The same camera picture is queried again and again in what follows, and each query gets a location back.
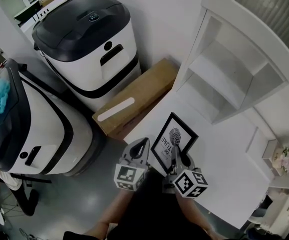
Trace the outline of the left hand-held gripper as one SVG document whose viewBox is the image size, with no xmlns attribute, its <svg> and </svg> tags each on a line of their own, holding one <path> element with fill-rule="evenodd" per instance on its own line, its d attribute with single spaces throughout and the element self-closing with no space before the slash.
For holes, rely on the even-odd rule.
<svg viewBox="0 0 289 240">
<path fill-rule="evenodd" d="M 114 183 L 119 189 L 136 191 L 146 177 L 150 140 L 143 137 L 128 144 L 116 164 Z"/>
</svg>

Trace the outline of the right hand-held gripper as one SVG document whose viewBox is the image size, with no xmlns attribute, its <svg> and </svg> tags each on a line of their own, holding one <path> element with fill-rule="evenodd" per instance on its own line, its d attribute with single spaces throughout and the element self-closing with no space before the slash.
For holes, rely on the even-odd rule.
<svg viewBox="0 0 289 240">
<path fill-rule="evenodd" d="M 178 145 L 171 150 L 170 172 L 162 182 L 162 191 L 166 194 L 179 193 L 183 198 L 194 199 L 208 188 L 202 173 L 193 171 L 194 161 L 188 153 L 181 153 Z"/>
</svg>

